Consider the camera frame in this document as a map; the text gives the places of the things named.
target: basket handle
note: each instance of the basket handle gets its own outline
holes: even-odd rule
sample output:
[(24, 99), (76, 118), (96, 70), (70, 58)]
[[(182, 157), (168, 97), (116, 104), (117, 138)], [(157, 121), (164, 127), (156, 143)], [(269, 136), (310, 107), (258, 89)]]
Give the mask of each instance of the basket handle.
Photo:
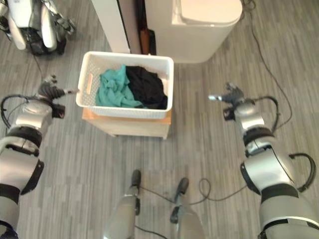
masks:
[(89, 79), (88, 79), (88, 85), (86, 87), (86, 93), (89, 95), (91, 94), (91, 89), (92, 89), (92, 81), (93, 81), (93, 74), (89, 74)]

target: white bin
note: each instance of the white bin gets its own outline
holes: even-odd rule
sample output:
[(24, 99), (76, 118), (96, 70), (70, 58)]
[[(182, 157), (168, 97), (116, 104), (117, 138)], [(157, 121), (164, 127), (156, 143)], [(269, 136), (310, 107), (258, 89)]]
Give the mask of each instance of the white bin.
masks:
[[(158, 74), (158, 77), (163, 82), (164, 93), (167, 95), (166, 110), (101, 107), (95, 105), (95, 96), (100, 86), (100, 74), (108, 69), (119, 69), (122, 64), (142, 66), (146, 70)], [(80, 92), (76, 96), (76, 104), (80, 107), (89, 108), (101, 116), (162, 119), (172, 108), (173, 75), (174, 63), (169, 57), (90, 51), (83, 58), (78, 85)]]

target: brown object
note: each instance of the brown object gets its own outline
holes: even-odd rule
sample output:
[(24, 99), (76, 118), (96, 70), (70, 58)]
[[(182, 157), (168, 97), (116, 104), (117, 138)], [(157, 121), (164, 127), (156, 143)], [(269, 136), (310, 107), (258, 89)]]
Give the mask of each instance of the brown object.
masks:
[(150, 52), (150, 33), (147, 28), (140, 31), (140, 40), (142, 46), (142, 54), (148, 55)]
[(117, 135), (135, 135), (167, 139), (171, 123), (171, 111), (167, 112), (166, 117), (160, 120), (99, 116), (84, 108), (82, 119), (113, 137)]

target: wire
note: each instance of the wire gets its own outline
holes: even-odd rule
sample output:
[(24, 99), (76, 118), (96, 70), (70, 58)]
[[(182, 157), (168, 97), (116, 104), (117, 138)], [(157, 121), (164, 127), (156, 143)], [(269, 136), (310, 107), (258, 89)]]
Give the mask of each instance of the wire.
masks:
[(41, 75), (41, 81), (43, 81), (43, 73), (42, 73), (42, 70), (41, 70), (41, 67), (40, 67), (40, 65), (39, 65), (39, 62), (38, 62), (38, 60), (36, 59), (36, 56), (35, 55), (33, 55), (33, 58), (34, 58), (34, 60), (35, 60), (35, 62), (36, 62), (36, 65), (38, 66), (38, 69), (39, 69), (39, 72), (40, 72), (40, 75)]
[(247, 2), (241, 0), (241, 4), (243, 5), (243, 11), (240, 16), (240, 21), (245, 18), (245, 13), (252, 12), (256, 8), (256, 3), (254, 0), (248, 0)]
[(271, 100), (272, 102), (274, 102), (274, 104), (276, 106), (276, 118), (275, 118), (275, 121), (273, 123), (273, 126), (271, 127), (271, 132), (274, 133), (276, 128), (277, 128), (279, 116), (280, 116), (279, 104), (278, 104), (277, 99), (275, 97), (272, 97), (272, 96), (262, 96), (262, 97), (259, 97), (257, 99), (253, 99), (253, 101), (260, 101), (260, 100), (264, 100), (264, 99)]
[[(208, 192), (207, 192), (207, 193), (204, 193), (203, 190), (202, 190), (202, 183), (203, 183), (203, 182), (206, 182), (206, 183), (208, 184)], [(235, 194), (241, 192), (241, 191), (242, 191), (243, 189), (245, 189), (246, 187), (247, 187), (247, 185), (241, 187), (239, 190), (235, 191), (234, 193), (232, 193), (232, 194), (230, 194), (230, 195), (228, 195), (228, 196), (226, 196), (226, 197), (224, 197), (224, 198), (214, 199), (214, 198), (210, 198), (210, 197), (209, 197), (209, 195), (210, 195), (210, 193), (211, 193), (211, 182), (210, 182), (207, 178), (202, 178), (202, 179), (198, 182), (198, 188), (199, 188), (199, 192), (200, 192), (201, 195), (203, 196), (203, 199), (199, 200), (198, 202), (189, 203), (189, 204), (190, 204), (190, 205), (196, 205), (196, 204), (202, 203), (202, 202), (204, 202), (204, 201), (206, 201), (206, 200), (209, 200), (209, 201), (212, 201), (212, 202), (221, 202), (221, 201), (224, 201), (224, 200), (226, 200), (226, 199), (231, 198), (231, 197), (234, 196)], [(142, 186), (140, 186), (140, 188), (142, 188), (142, 189), (144, 189), (144, 190), (146, 190), (146, 191), (148, 191), (148, 192), (150, 192), (150, 193), (153, 193), (153, 194), (155, 194), (155, 195), (157, 195), (157, 196), (159, 196), (159, 197), (165, 199), (166, 201), (168, 201), (168, 202), (170, 202), (170, 203), (174, 203), (174, 204), (175, 204), (175, 202), (174, 202), (173, 200), (171, 200), (171, 199), (169, 199), (169, 198), (166, 198), (166, 197), (164, 197), (163, 195), (161, 195), (161, 194), (159, 194), (159, 193), (157, 193), (157, 192), (154, 192), (154, 191), (152, 191), (152, 190), (150, 190), (150, 189), (148, 189), (148, 188), (142, 187)]]
[[(28, 28), (27, 28), (27, 31), (26, 31), (26, 32), (27, 32), (27, 38), (29, 38), (29, 35), (30, 35), (30, 22), (31, 22), (31, 17), (32, 17), (33, 12), (34, 12), (34, 6), (35, 6), (36, 2), (37, 2), (37, 1), (35, 1), (35, 0), (33, 1), (31, 16), (30, 16), (29, 23), (28, 23)], [(29, 39), (27, 39), (27, 41), (28, 41), (28, 44), (29, 44), (30, 49), (32, 49), (31, 43), (29, 43)], [(39, 72), (40, 72), (40, 75), (41, 75), (41, 81), (42, 81), (42, 80), (43, 80), (42, 70), (41, 70), (40, 65), (39, 65), (39, 63), (38, 63), (38, 60), (36, 59), (36, 56), (35, 56), (33, 53), (32, 53), (32, 55), (33, 55), (33, 58), (34, 58), (34, 60), (35, 60), (35, 62), (36, 62), (36, 65), (37, 65), (37, 67), (38, 67), (38, 69), (39, 69)]]
[(27, 101), (30, 99), (33, 99), (33, 97), (24, 96), (24, 95), (9, 95), (9, 96), (6, 96), (2, 99), (1, 104), (0, 104), (0, 114), (1, 114), (1, 118), (2, 118), (3, 123), (5, 124), (5, 126), (7, 128), (10, 128), (11, 124), (9, 123), (8, 119), (6, 118), (6, 116), (4, 114), (4, 112), (6, 111), (6, 109), (4, 108), (4, 104), (10, 98), (24, 98)]
[(156, 232), (153, 232), (153, 231), (149, 231), (149, 230), (143, 229), (143, 228), (141, 228), (141, 227), (139, 227), (139, 226), (136, 226), (136, 225), (135, 225), (135, 227), (136, 227), (137, 229), (139, 229), (139, 230), (145, 232), (145, 233), (152, 233), (152, 234), (157, 235), (157, 236), (159, 236), (159, 237), (161, 237), (161, 238), (167, 239), (167, 237), (163, 236), (162, 234), (159, 234), (159, 233), (156, 233)]
[(281, 85), (279, 84), (279, 81), (278, 79), (274, 76), (274, 74), (271, 72), (269, 66), (267, 65), (266, 61), (265, 61), (265, 58), (262, 54), (262, 51), (261, 51), (261, 47), (260, 47), (260, 43), (258, 41), (258, 38), (256, 36), (256, 32), (254, 30), (254, 25), (253, 25), (253, 15), (252, 15), (252, 12), (253, 10), (256, 8), (256, 2), (254, 0), (248, 0), (248, 1), (245, 1), (245, 0), (241, 0), (241, 3), (243, 5), (243, 12), (242, 12), (242, 15), (240, 17), (240, 20), (244, 19), (245, 17), (245, 13), (248, 13), (250, 15), (250, 26), (251, 26), (251, 32), (252, 32), (252, 35), (253, 35), (253, 38), (257, 44), (257, 47), (258, 47), (258, 52), (259, 52), (259, 55), (260, 55), (260, 58), (262, 59), (262, 62), (267, 70), (267, 72), (270, 74), (271, 78), (275, 81), (277, 87), (279, 88), (279, 90), (282, 92), (282, 94), (284, 95), (287, 103), (288, 103), (288, 107), (289, 107), (289, 111), (290, 111), (290, 114), (289, 114), (289, 117), (287, 120), (285, 120), (285, 122), (283, 122), (282, 124), (280, 124), (279, 126), (277, 126), (278, 124), (278, 121), (276, 122), (275, 120), (275, 124), (276, 124), (276, 127), (273, 128), (272, 132), (274, 133), (277, 129), (281, 128), (282, 126), (284, 126), (285, 124), (287, 124), (291, 118), (293, 117), (293, 110), (292, 110), (292, 107), (291, 107), (291, 104), (290, 104), (290, 101), (286, 95), (286, 93), (284, 92), (283, 88), (281, 87)]
[(279, 125), (278, 127), (276, 127), (276, 128), (274, 129), (274, 131), (273, 131), (273, 132), (275, 132), (277, 129), (281, 128), (282, 126), (284, 126), (285, 124), (287, 124), (287, 123), (291, 120), (291, 118), (293, 117), (293, 110), (292, 110), (290, 101), (289, 101), (289, 99), (288, 99), (288, 97), (287, 97), (285, 91), (283, 90), (283, 88), (281, 87), (281, 85), (280, 85), (279, 82), (278, 82), (278, 79), (277, 79), (277, 78), (274, 76), (274, 74), (271, 72), (269, 66), (267, 65), (267, 63), (266, 63), (266, 61), (265, 61), (265, 58), (264, 58), (263, 53), (262, 53), (262, 51), (261, 51), (260, 43), (259, 43), (259, 41), (258, 41), (258, 38), (257, 38), (256, 33), (255, 33), (255, 30), (254, 30), (253, 15), (252, 15), (251, 11), (249, 11), (248, 13), (249, 13), (250, 19), (251, 19), (251, 21), (250, 21), (251, 32), (252, 32), (252, 35), (253, 35), (253, 37), (254, 37), (254, 40), (255, 40), (255, 42), (256, 42), (256, 44), (257, 44), (257, 48), (258, 48), (258, 52), (259, 52), (260, 58), (261, 58), (261, 60), (262, 60), (262, 62), (263, 62), (263, 64), (264, 64), (264, 66), (265, 66), (267, 72), (269, 73), (269, 75), (270, 75), (271, 78), (274, 80), (274, 82), (276, 83), (277, 87), (278, 87), (279, 90), (282, 92), (283, 96), (285, 97), (285, 99), (286, 99), (286, 101), (287, 101), (287, 103), (288, 103), (289, 111), (290, 111), (290, 115), (289, 115), (288, 119), (287, 119), (285, 122), (283, 122), (281, 125)]
[(291, 159), (294, 159), (295, 157), (300, 157), (300, 156), (306, 157), (309, 160), (309, 163), (310, 163), (310, 174), (309, 174), (309, 177), (308, 177), (307, 181), (305, 182), (305, 184), (298, 188), (298, 191), (302, 193), (305, 190), (307, 190), (310, 187), (310, 185), (314, 182), (314, 179), (315, 179), (316, 174), (317, 174), (317, 166), (316, 166), (316, 163), (315, 163), (314, 159), (311, 158), (306, 153), (294, 153), (294, 154), (290, 154), (289, 155), (289, 157)]
[(161, 194), (159, 194), (159, 193), (157, 193), (157, 192), (154, 192), (154, 191), (152, 191), (152, 190), (150, 190), (150, 189), (147, 189), (147, 188), (145, 188), (145, 187), (142, 187), (142, 186), (140, 186), (140, 188), (142, 188), (142, 189), (144, 189), (144, 190), (146, 190), (146, 191), (148, 191), (148, 192), (150, 192), (150, 193), (153, 193), (153, 194), (155, 194), (155, 195), (157, 195), (157, 196), (159, 196), (159, 197), (165, 199), (166, 201), (168, 201), (168, 202), (170, 202), (170, 203), (175, 203), (173, 200), (171, 200), (171, 199), (169, 199), (169, 198), (166, 198), (166, 197), (162, 196)]
[(17, 105), (16, 107), (14, 107), (14, 108), (11, 110), (11, 112), (9, 113), (9, 115), (8, 115), (8, 117), (7, 117), (7, 120), (9, 121), (11, 114), (12, 114), (16, 109), (18, 109), (19, 107), (21, 107), (22, 105), (24, 105), (24, 104), (26, 104), (26, 103), (27, 103), (27, 102), (22, 102), (22, 103), (20, 103), (19, 105)]

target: clothes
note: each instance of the clothes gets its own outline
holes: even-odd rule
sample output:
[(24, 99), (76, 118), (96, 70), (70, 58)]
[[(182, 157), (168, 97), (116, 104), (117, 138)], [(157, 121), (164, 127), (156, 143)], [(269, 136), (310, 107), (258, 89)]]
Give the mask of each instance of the clothes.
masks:
[(140, 66), (127, 66), (126, 75), (134, 98), (150, 109), (165, 110), (167, 96), (163, 91), (163, 83), (157, 73), (152, 73)]
[(126, 76), (126, 67), (118, 70), (107, 70), (100, 75), (101, 85), (97, 91), (95, 102), (97, 106), (140, 108), (142, 103), (136, 101), (128, 87), (130, 82)]

